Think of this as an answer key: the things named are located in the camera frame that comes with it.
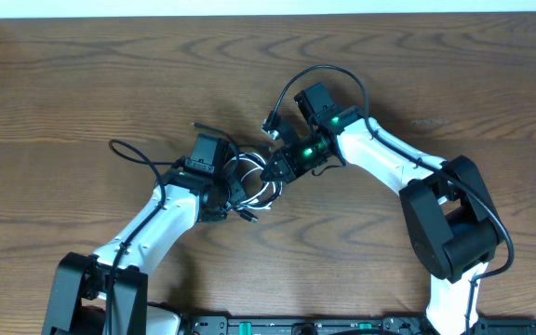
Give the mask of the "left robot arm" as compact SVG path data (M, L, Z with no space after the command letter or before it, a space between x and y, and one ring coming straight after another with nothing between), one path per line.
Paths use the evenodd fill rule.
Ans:
M243 194L230 158L232 141L201 134L191 155L156 173L153 193L135 218L90 255L59 263L45 334L177 334L181 317L148 302L148 284L175 242L198 222L226 219Z

